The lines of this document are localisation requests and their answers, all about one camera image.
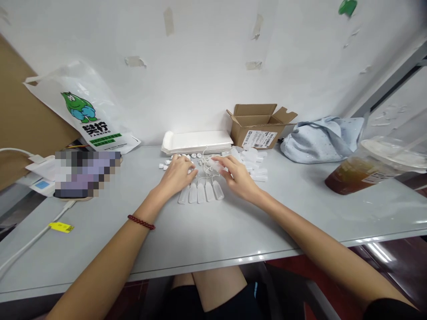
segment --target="plastic cup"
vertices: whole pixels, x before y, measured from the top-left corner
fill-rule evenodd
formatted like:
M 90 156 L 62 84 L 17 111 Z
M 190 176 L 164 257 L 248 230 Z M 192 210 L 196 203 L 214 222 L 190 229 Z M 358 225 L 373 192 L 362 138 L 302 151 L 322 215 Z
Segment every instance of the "plastic cup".
M 425 173 L 427 152 L 405 150 L 405 142 L 390 137 L 364 140 L 325 180 L 332 191 L 348 195 L 412 171 Z

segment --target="green sticker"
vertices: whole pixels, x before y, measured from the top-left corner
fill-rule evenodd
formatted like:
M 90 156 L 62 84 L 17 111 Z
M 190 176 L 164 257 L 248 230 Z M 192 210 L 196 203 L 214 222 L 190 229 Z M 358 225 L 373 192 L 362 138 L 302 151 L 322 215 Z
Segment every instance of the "green sticker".
M 118 137 L 121 137 L 121 133 L 116 133 L 116 134 L 111 135 L 111 136 L 105 136 L 105 137 L 102 137 L 102 138 L 89 140 L 89 142 L 95 144 L 95 143 L 98 143 L 98 142 L 101 142 L 101 141 L 110 140 L 110 139 L 114 139 L 114 138 L 118 138 Z
M 357 1 L 356 0 L 344 0 L 339 6 L 338 13 L 340 15 L 346 14 L 349 18 L 356 9 Z
M 116 142 L 114 139 L 111 139 L 111 140 L 105 140 L 105 141 L 101 141 L 101 142 L 98 142 L 98 143 L 96 143 L 96 144 L 93 144 L 95 147 L 100 147 L 100 146 L 102 146 L 102 145 L 104 145 L 104 144 L 109 144 L 109 143 L 113 143 L 113 142 Z

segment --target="hand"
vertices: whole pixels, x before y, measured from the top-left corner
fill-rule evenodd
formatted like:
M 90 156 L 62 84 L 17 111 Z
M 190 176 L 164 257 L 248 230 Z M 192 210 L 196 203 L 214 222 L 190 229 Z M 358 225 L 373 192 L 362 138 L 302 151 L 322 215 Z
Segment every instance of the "hand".
M 180 192 L 193 181 L 198 173 L 198 170 L 193 170 L 190 174 L 187 174 L 190 168 L 194 169 L 195 165 L 186 156 L 178 157 L 176 154 L 173 155 L 172 162 L 156 189 L 169 198 Z
M 251 203 L 259 198 L 262 191 L 250 177 L 244 164 L 233 156 L 225 158 L 217 156 L 212 157 L 212 160 L 218 161 L 223 167 L 228 168 L 228 172 L 221 170 L 220 174 L 226 179 L 228 186 L 235 194 Z

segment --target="black shorts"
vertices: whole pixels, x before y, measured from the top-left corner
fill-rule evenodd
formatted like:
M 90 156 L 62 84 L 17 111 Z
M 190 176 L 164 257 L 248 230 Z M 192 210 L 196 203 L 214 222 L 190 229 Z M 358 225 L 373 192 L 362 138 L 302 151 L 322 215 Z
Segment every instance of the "black shorts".
M 169 292 L 159 319 L 264 319 L 258 289 L 258 283 L 248 284 L 233 298 L 205 313 L 195 285 L 177 287 Z

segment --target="cardboard box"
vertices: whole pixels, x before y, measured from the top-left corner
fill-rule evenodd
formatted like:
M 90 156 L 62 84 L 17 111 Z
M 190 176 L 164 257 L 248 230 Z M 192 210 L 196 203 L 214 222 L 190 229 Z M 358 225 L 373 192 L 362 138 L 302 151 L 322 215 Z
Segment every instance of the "cardboard box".
M 233 120 L 231 139 L 234 145 L 246 144 L 256 149 L 271 149 L 280 137 L 283 129 L 298 114 L 287 112 L 281 107 L 275 114 L 277 104 L 237 104 L 234 114 L 227 110 Z

